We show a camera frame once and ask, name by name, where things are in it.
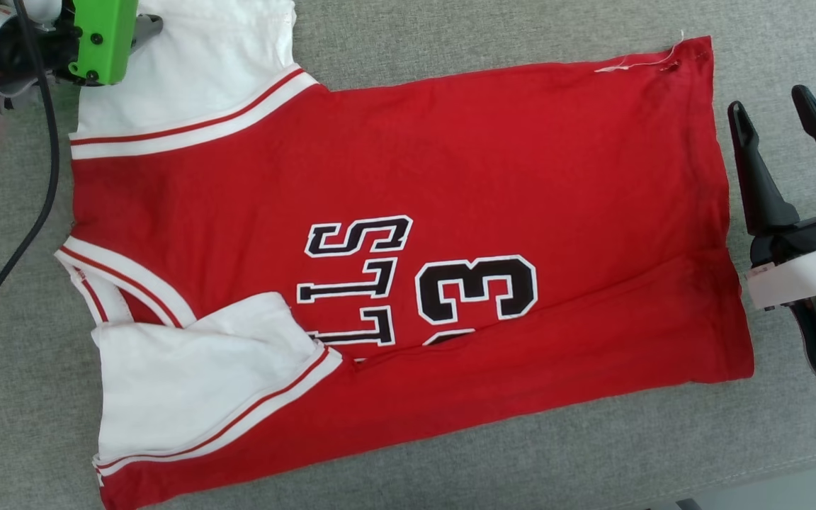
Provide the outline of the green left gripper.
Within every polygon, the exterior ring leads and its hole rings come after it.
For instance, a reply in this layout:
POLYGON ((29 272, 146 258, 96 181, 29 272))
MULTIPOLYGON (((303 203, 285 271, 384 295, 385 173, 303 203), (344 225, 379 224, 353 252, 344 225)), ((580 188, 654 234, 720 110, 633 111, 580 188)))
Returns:
POLYGON ((78 50, 68 70, 79 79, 114 85, 125 77, 130 52, 163 30, 156 14, 139 14, 137 1, 74 1, 72 25, 80 30, 78 50))

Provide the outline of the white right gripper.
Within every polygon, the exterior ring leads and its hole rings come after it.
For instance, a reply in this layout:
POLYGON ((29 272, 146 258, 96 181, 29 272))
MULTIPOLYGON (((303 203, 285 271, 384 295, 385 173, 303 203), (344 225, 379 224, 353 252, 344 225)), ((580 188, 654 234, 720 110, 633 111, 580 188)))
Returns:
MULTIPOLYGON (((816 98, 809 87, 791 88, 804 132, 816 143, 816 98)), ((741 101, 727 108, 739 193, 750 245, 746 288, 755 309, 816 296, 816 217, 800 222, 793 204, 783 199, 760 154, 760 136, 741 101)))

